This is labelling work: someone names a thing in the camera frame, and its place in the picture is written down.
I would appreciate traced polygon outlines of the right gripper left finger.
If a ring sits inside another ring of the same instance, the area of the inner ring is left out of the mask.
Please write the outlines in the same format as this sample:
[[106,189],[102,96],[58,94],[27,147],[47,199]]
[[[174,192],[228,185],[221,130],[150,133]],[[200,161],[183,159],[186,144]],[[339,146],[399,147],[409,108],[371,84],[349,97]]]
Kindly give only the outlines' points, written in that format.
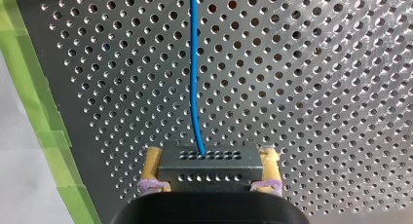
[[146,152],[141,178],[138,182],[141,196],[171,191],[168,182],[158,179],[158,165],[162,153],[163,150],[155,146],[149,147]]

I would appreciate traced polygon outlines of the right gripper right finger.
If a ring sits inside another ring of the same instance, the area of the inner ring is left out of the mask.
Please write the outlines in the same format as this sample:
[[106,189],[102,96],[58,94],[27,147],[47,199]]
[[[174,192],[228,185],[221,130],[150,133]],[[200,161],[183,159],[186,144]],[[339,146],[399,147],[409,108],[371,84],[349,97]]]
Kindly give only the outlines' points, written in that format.
[[259,156],[263,166],[262,177],[251,184],[250,190],[281,197],[283,184],[279,167],[280,154],[271,146],[261,146]]

